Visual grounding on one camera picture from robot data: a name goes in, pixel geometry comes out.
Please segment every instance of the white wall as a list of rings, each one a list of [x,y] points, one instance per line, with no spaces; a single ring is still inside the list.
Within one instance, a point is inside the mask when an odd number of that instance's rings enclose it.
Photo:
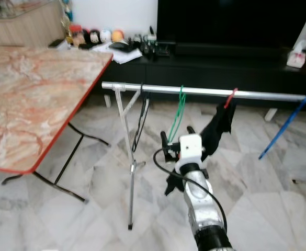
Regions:
[[[122,29],[125,37],[134,33],[146,33],[150,25],[156,31],[158,0],[72,1],[74,21],[84,28]],[[306,23],[297,42],[302,39],[306,39]]]

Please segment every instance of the clothes drying rack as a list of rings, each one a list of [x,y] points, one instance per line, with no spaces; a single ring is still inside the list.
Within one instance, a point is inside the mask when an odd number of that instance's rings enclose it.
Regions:
[[[133,227],[133,196],[134,196],[134,174],[137,167],[137,162],[134,158],[130,143],[130,133],[127,123],[127,113],[134,105],[140,92],[148,93],[166,93],[166,94],[179,94],[180,87],[174,86],[158,86],[158,85],[140,85],[140,84],[129,84],[129,83],[116,83],[116,82],[102,82],[102,88],[112,89],[116,94],[116,100],[119,109],[120,120],[125,132],[125,143],[130,161],[130,201],[129,201],[129,215],[128,215],[128,229],[131,230]],[[125,107],[123,108],[121,92],[133,91],[135,94]],[[219,96],[227,97],[233,93],[233,90],[223,89],[206,89],[206,88],[192,88],[183,87],[182,93],[187,95],[204,95],[204,96]],[[298,94],[284,94],[284,93],[265,93],[265,92],[248,92],[238,90],[234,93],[234,98],[244,99],[261,99],[261,100],[275,100],[275,101],[289,101],[289,102],[301,102],[305,98],[305,95]]]

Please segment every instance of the table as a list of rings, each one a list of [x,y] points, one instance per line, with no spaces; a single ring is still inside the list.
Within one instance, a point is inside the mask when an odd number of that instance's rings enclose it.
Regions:
[[[0,47],[0,171],[34,174],[54,188],[86,135],[81,134],[55,183],[36,172],[39,164],[92,90],[112,54]]]

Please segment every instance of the black cloth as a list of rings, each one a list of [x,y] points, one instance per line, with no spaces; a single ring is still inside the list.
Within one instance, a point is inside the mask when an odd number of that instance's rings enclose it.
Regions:
[[[219,141],[223,132],[231,133],[232,120],[236,108],[236,102],[231,100],[229,106],[225,109],[225,103],[217,106],[217,113],[212,118],[211,122],[200,133],[202,146],[205,148],[201,156],[201,161],[204,161],[207,156],[212,155],[218,148]],[[167,178],[167,188],[164,194],[167,196],[174,191],[175,187],[181,192],[184,192],[183,180],[173,175]]]

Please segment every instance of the tv screen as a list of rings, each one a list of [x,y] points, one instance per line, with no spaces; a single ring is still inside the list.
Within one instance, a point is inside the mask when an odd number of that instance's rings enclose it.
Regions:
[[[293,47],[306,0],[159,0],[158,41]]]

